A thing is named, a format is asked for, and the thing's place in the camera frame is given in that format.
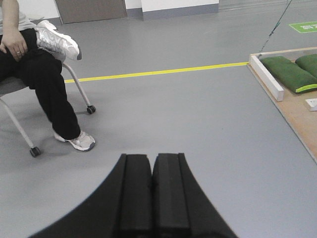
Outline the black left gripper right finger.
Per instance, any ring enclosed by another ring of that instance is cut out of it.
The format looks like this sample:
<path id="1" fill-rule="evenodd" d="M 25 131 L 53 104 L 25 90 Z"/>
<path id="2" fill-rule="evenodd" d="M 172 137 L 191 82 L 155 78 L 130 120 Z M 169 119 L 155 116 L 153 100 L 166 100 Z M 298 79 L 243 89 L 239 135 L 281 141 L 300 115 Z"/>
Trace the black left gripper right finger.
<path id="1" fill-rule="evenodd" d="M 193 176 L 183 153 L 160 153 L 153 168 L 156 238 L 235 238 Z"/>

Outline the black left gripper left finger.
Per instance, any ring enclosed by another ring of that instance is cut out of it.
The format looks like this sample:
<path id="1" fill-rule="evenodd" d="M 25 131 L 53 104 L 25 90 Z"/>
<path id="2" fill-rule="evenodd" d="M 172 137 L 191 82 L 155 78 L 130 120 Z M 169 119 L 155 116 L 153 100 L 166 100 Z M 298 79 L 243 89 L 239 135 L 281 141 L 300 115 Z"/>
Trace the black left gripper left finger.
<path id="1" fill-rule="evenodd" d="M 150 238 L 152 172 L 142 154 L 122 154 L 110 174 L 80 205 L 34 238 Z"/>

